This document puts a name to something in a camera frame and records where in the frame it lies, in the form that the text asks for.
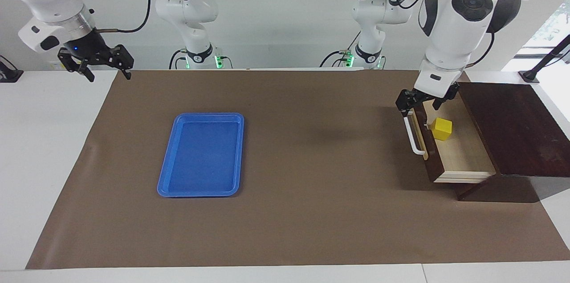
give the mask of yellow cube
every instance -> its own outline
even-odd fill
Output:
[[[437,117],[429,128],[432,130],[435,139],[445,141],[452,134],[452,121]]]

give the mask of open drawer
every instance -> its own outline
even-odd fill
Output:
[[[429,129],[436,117],[453,122],[453,132],[447,141],[434,139]],[[425,102],[409,118],[432,182],[478,184],[496,174],[459,94],[438,111],[433,109],[432,102]]]

